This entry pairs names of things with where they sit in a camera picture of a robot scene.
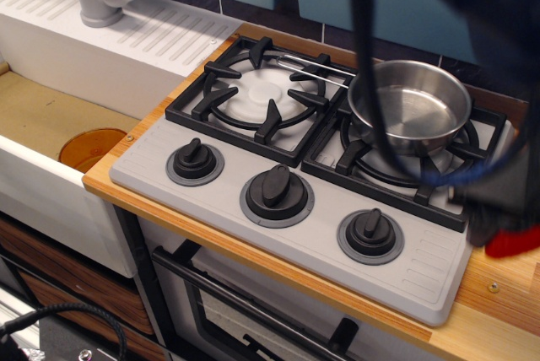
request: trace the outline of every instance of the wooden drawer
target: wooden drawer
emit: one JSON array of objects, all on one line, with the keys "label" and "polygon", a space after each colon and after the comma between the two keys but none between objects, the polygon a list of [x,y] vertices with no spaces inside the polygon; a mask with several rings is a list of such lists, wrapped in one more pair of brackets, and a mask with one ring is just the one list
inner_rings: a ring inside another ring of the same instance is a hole
[{"label": "wooden drawer", "polygon": [[[66,294],[65,292],[52,287],[51,285],[44,283],[43,281],[30,276],[25,272],[20,273],[21,277],[28,284],[29,288],[34,293],[35,297],[38,299],[40,304],[48,306],[50,304],[63,304],[67,302],[78,302],[74,297]],[[109,324],[102,319],[93,316],[88,313],[83,312],[62,312],[61,317],[64,317],[85,329],[88,329],[100,336],[109,342],[118,343],[116,333],[109,326]],[[144,337],[141,337],[137,333],[124,329],[127,338],[127,348],[140,355],[148,361],[164,361],[165,356],[161,348],[147,340]]]},{"label": "wooden drawer", "polygon": [[111,275],[82,263],[60,245],[53,246],[46,238],[29,234],[24,228],[11,218],[0,217],[0,244],[6,251],[79,298],[98,304],[142,333],[154,334],[143,301],[134,287],[119,284]]}]

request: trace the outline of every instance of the wooden countertop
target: wooden countertop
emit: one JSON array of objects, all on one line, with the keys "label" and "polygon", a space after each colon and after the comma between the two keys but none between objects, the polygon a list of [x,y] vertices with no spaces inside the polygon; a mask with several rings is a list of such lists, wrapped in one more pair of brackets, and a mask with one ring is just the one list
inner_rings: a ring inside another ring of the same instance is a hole
[{"label": "wooden countertop", "polygon": [[[308,55],[326,52],[334,62],[355,66],[354,54],[350,52],[254,25],[242,25],[238,34],[256,39],[269,35],[276,45]],[[233,40],[234,36],[209,60],[216,59]],[[440,327],[429,327],[277,258],[264,249],[113,184],[109,168],[129,148],[132,143],[130,137],[138,139],[202,70],[203,66],[173,90],[129,133],[128,138],[116,145],[83,177],[88,191],[442,358],[475,361],[540,359],[540,250],[504,260],[490,259],[483,250],[475,250],[448,321]],[[526,110],[526,105],[520,101],[479,89],[470,89],[470,92],[483,106],[503,108],[514,123]],[[490,292],[489,287],[493,283],[498,284],[498,293]]]}]

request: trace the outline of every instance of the cable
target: cable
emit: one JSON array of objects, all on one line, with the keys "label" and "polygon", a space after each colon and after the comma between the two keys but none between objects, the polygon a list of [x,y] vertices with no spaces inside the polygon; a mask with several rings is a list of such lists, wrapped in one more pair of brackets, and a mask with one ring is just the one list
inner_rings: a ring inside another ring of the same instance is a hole
[{"label": "cable", "polygon": [[373,69],[373,19],[374,0],[351,0],[354,28],[354,49],[356,50],[359,67],[358,78],[361,81],[353,81],[349,93],[354,88],[365,97],[366,108],[370,116],[371,126],[375,134],[377,148],[381,157],[395,170],[411,177],[420,184],[430,186],[443,185],[466,185],[486,175],[493,174],[502,169],[511,161],[527,144],[534,130],[540,127],[540,104],[538,98],[532,94],[530,107],[526,118],[521,124],[520,132],[505,154],[489,164],[481,163],[466,171],[456,171],[448,175],[439,175],[435,172],[421,175],[414,174],[398,157],[386,135],[386,124],[382,115],[381,102],[377,93],[375,72]]},{"label": "cable", "polygon": [[126,357],[127,352],[127,341],[126,335],[120,326],[120,323],[107,311],[92,306],[89,304],[80,304],[80,303],[67,303],[67,304],[53,304],[51,306],[46,306],[44,308],[39,308],[33,312],[30,312],[26,315],[22,315],[17,319],[12,321],[7,321],[3,326],[0,326],[0,343],[4,344],[6,338],[15,333],[16,331],[25,329],[26,327],[32,326],[39,319],[42,319],[49,315],[54,315],[56,313],[68,312],[68,311],[78,311],[78,312],[87,312],[93,315],[99,316],[101,319],[104,319],[115,331],[118,336],[118,361],[123,361]]}]

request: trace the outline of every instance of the black cast iron grate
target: black cast iron grate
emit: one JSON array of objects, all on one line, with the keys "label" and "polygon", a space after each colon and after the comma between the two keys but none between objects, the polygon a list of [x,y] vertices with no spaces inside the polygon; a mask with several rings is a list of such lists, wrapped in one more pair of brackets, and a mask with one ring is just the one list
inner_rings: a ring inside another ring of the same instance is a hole
[{"label": "black cast iron grate", "polygon": [[[278,107],[273,100],[269,101],[266,120],[262,123],[239,121],[228,116],[220,109],[226,100],[238,92],[236,87],[212,90],[216,81],[220,78],[240,78],[242,73],[237,72],[230,66],[237,62],[249,61],[253,70],[261,67],[264,61],[275,61],[276,57],[283,54],[294,53],[296,56],[324,64],[329,67],[338,68],[352,73],[350,68],[342,67],[331,63],[328,55],[321,54],[317,58],[308,57],[297,52],[274,46],[270,38],[264,37],[260,40],[253,40],[241,36],[231,45],[215,62],[209,62],[204,68],[204,74],[199,76],[187,89],[176,98],[166,109],[165,118],[184,127],[189,127],[218,140],[222,140],[236,147],[243,148],[255,154],[267,157],[288,166],[295,167],[304,157],[307,149],[315,140],[317,131],[329,119],[332,112],[337,108],[337,101],[346,92],[345,88],[340,88],[338,92],[329,100],[325,96],[326,83],[322,80],[314,80],[313,77],[303,73],[293,73],[291,81],[316,81],[317,92],[308,93],[290,89],[288,96],[305,106],[305,110],[299,115],[283,120],[279,114]],[[324,68],[307,65],[303,69],[307,73],[326,77]],[[343,76],[343,85],[348,85],[352,77]],[[186,112],[186,107],[197,99],[191,111]],[[218,121],[210,121],[210,117],[217,118]],[[273,138],[279,137],[279,131],[291,127],[307,118],[313,120],[300,142],[290,151],[273,145]],[[254,131],[254,136],[245,135],[235,131],[234,128]]]},{"label": "black cast iron grate", "polygon": [[[419,186],[412,180],[384,174],[363,160],[363,157],[372,147],[360,139],[349,139],[348,128],[351,126],[352,115],[352,110],[347,100],[344,99],[339,109],[335,111],[330,121],[322,129],[319,138],[306,154],[305,159],[302,161],[302,171],[448,229],[458,232],[464,231],[468,221],[466,207],[460,213],[452,213],[433,206],[429,203],[435,190],[433,187]],[[479,147],[478,134],[471,121],[493,127],[494,130],[486,149]],[[462,132],[467,134],[466,141],[455,141],[446,148],[450,153],[463,160],[463,163],[456,170],[467,170],[474,163],[486,160],[493,155],[505,125],[506,115],[475,106],[472,109],[471,121],[462,129]],[[320,163],[317,158],[335,132],[340,132],[339,137],[344,153],[337,162],[336,167],[333,168],[330,165]],[[421,160],[422,171],[437,170],[431,158],[419,160]],[[387,186],[373,182],[369,177],[365,177],[366,175],[383,181]],[[414,191],[414,194],[412,196],[402,194],[393,190],[392,186],[409,188]]]}]

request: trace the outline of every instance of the oven handle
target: oven handle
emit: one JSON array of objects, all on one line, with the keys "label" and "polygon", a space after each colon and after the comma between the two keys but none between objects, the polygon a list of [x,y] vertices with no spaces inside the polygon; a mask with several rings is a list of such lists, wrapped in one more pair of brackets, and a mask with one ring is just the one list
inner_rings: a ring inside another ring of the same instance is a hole
[{"label": "oven handle", "polygon": [[193,286],[201,289],[207,294],[211,294],[213,297],[221,300],[231,308],[242,312],[244,315],[248,315],[252,319],[261,322],[263,325],[271,328],[282,336],[287,337],[291,341],[296,342],[315,355],[331,361],[353,361],[346,355],[333,352],[327,348],[325,344],[307,336],[296,327],[291,326],[287,321],[281,319],[277,315],[269,313],[267,310],[258,306],[243,295],[236,293],[226,285],[209,278],[204,275],[203,272],[188,266],[187,263],[182,264],[176,260],[174,255],[171,255],[163,247],[160,246],[154,250],[152,259],[157,264],[165,267]]}]

